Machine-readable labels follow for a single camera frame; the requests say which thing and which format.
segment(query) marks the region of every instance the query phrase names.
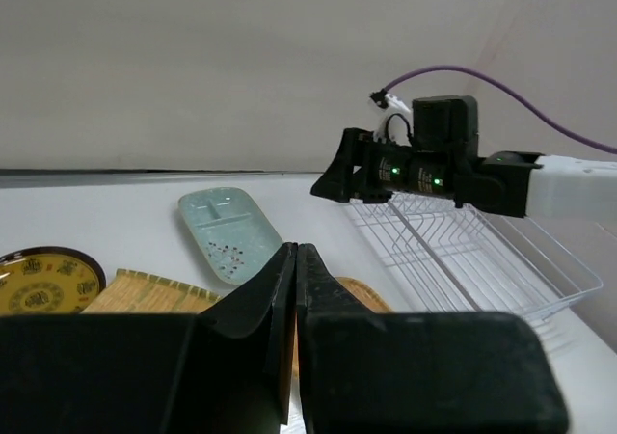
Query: yellow decorative plate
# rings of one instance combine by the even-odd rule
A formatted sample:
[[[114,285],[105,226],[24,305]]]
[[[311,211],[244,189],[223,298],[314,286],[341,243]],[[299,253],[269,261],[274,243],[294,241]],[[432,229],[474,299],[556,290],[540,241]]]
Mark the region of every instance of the yellow decorative plate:
[[[104,287],[100,265],[73,249],[46,246],[0,258],[0,314],[81,312]]]

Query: rectangular plate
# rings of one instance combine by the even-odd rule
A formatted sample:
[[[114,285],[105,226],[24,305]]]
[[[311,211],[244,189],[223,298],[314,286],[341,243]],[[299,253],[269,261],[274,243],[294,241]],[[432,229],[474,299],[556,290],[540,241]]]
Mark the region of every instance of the rectangular plate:
[[[190,193],[178,206],[212,270],[225,283],[245,283],[282,244],[253,198],[239,188]]]

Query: wire rack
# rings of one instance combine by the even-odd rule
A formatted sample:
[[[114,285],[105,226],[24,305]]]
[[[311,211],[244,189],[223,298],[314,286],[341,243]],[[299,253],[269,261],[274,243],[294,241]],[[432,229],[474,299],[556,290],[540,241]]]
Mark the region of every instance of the wire rack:
[[[406,194],[350,211],[412,311],[505,311],[537,321],[603,286],[530,220]]]

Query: woven bamboo coaster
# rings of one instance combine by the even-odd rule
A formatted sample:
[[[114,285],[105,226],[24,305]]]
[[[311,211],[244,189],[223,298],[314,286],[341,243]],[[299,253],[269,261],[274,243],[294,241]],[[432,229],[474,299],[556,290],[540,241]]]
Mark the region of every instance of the woven bamboo coaster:
[[[373,289],[358,280],[336,278],[349,292],[373,312],[392,309]],[[221,300],[221,296],[200,287],[133,270],[120,269],[84,313],[102,312],[203,312]],[[294,335],[293,375],[298,377],[298,337]]]

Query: cable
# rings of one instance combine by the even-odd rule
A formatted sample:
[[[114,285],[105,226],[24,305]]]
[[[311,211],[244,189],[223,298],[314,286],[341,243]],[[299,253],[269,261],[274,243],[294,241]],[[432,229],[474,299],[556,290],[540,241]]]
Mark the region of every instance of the cable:
[[[484,82],[487,82],[487,83],[493,85],[494,87],[497,87],[501,91],[505,92],[506,94],[512,96],[520,104],[522,104],[525,108],[527,108],[531,113],[533,113],[538,119],[540,119],[542,122],[546,123],[548,126],[553,128],[557,132],[565,135],[566,137],[571,138],[572,140],[575,140],[575,141],[577,141],[579,143],[583,143],[584,145],[586,145],[586,146],[588,146],[590,148],[598,149],[600,151],[608,152],[610,154],[617,154],[617,148],[611,147],[609,145],[604,145],[604,144],[596,142],[595,140],[592,140],[590,138],[583,137],[582,135],[578,135],[577,133],[573,132],[572,130],[568,130],[566,127],[564,127],[562,125],[559,125],[557,122],[553,121],[546,114],[544,114],[542,111],[540,111],[538,108],[536,108],[533,104],[531,104],[527,99],[525,99],[521,95],[517,94],[514,90],[512,90],[507,85],[499,82],[498,80],[495,80],[493,77],[489,77],[488,75],[483,74],[482,72],[478,72],[477,70],[473,70],[473,69],[470,69],[470,68],[464,68],[462,66],[455,66],[455,65],[435,65],[435,66],[429,66],[428,68],[412,70],[411,72],[408,72],[408,73],[406,73],[404,75],[401,75],[400,77],[392,80],[389,84],[387,84],[384,87],[382,92],[388,92],[392,88],[396,87],[398,84],[401,84],[401,83],[403,83],[403,82],[405,82],[407,80],[413,79],[414,77],[418,77],[419,75],[426,74],[428,72],[438,72],[438,71],[441,71],[441,70],[450,70],[450,71],[454,71],[454,72],[462,72],[464,74],[470,75],[472,77],[476,77],[476,78],[478,78],[480,80],[483,80]]]
[[[394,117],[401,118],[403,122],[405,123],[405,125],[407,126],[407,140],[409,140],[409,144],[412,145],[414,141],[414,136],[412,135],[412,127],[410,126],[407,118],[403,116],[401,113],[394,113],[386,119],[386,123],[384,124],[384,131],[386,132],[386,140],[391,142],[391,139],[389,137],[389,122]]]

